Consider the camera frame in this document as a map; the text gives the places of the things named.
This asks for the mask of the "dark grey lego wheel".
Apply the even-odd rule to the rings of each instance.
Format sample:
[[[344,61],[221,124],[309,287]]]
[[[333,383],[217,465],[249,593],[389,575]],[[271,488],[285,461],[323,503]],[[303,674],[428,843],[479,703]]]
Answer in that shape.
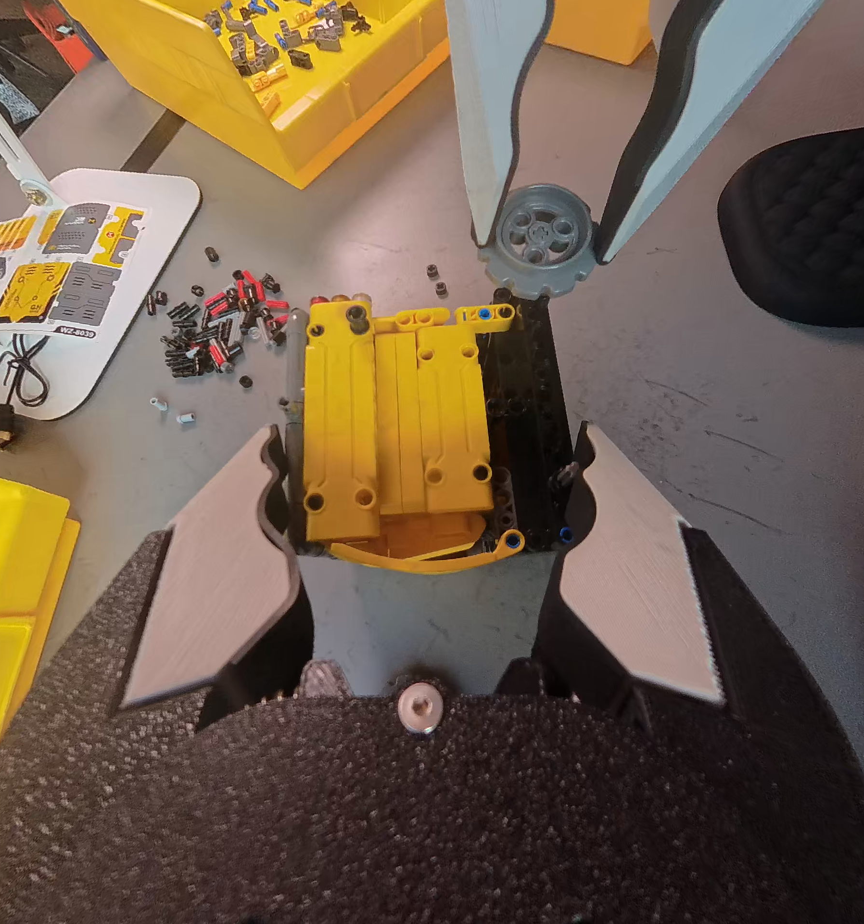
[[[596,225],[588,205],[555,184],[511,191],[494,240],[481,248],[486,275],[520,299],[571,293],[597,268]]]

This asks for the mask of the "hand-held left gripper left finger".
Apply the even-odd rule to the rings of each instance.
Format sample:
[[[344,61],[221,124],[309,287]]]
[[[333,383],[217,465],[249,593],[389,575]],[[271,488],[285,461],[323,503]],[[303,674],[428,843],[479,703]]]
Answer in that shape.
[[[204,728],[295,692],[315,628],[285,534],[288,468],[279,427],[267,425],[172,517],[117,709],[202,691]]]

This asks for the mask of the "yellow grey sticker sheet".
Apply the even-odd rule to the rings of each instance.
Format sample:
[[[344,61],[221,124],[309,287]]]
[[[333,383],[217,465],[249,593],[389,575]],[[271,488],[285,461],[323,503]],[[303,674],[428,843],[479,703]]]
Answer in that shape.
[[[150,216],[121,202],[75,202],[0,222],[0,341],[98,338]]]

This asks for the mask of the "heap of small lego parts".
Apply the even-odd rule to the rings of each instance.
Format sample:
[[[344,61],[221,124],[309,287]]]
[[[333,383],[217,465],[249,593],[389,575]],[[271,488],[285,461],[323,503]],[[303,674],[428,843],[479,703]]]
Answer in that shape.
[[[370,35],[373,23],[354,2],[220,2],[203,15],[265,116],[276,118],[296,71],[314,69],[320,53]]]

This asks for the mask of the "yellow black lego model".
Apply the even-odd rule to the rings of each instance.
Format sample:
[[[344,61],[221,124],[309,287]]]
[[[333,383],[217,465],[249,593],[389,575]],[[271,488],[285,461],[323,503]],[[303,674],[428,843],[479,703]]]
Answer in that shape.
[[[287,537],[304,554],[440,575],[563,551],[580,463],[550,298],[376,315],[368,295],[279,316]]]

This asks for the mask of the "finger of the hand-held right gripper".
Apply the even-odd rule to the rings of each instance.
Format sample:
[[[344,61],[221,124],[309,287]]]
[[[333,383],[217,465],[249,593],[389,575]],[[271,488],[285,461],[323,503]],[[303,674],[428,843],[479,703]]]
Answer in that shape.
[[[613,260],[821,6],[820,1],[653,1],[657,70],[598,226]]]
[[[520,156],[519,109],[553,1],[447,1],[464,186],[476,247],[491,246]]]

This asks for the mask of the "pile of black red pins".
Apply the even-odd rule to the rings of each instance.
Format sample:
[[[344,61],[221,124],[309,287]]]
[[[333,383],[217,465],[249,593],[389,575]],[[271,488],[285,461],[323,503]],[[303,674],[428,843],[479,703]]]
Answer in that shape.
[[[204,255],[206,275],[180,286],[153,284],[141,309],[160,321],[162,360],[173,379],[237,374],[241,387],[251,388],[247,355],[284,351],[289,298],[275,273],[221,264],[214,248]]]

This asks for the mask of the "white book stand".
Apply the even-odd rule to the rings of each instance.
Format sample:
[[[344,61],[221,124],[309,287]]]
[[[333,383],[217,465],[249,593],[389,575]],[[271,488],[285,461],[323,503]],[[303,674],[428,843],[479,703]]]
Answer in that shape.
[[[17,399],[13,402],[34,420],[55,421],[77,410],[94,392],[137,319],[144,295],[157,283],[195,217],[201,193],[191,179],[144,172],[80,167],[47,179],[1,113],[0,155],[25,199],[25,210],[18,217],[32,207],[64,208],[75,202],[121,202],[151,212],[98,338],[67,334],[12,334],[1,338],[0,366],[9,360],[13,341],[21,337],[26,344],[46,340],[32,366],[47,380],[47,397],[33,409],[22,409]],[[0,403],[5,389],[0,385]]]

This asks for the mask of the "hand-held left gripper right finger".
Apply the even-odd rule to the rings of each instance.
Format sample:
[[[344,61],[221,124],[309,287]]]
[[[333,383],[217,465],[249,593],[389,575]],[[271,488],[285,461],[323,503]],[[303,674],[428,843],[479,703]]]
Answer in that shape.
[[[709,710],[727,696],[687,549],[688,522],[594,422],[580,425],[534,636],[545,693],[621,713],[646,692]]]

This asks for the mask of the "yellow parts bin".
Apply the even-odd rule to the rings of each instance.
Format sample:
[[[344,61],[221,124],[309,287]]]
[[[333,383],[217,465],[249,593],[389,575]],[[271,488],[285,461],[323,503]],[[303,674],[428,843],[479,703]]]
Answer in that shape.
[[[555,1],[545,43],[630,65],[651,43],[649,1]]]
[[[80,524],[70,501],[0,479],[0,740],[26,698]]]
[[[368,133],[449,54],[444,2],[354,3],[370,35],[296,71],[269,119],[207,28],[220,2],[70,1],[82,25],[136,89],[298,189]]]

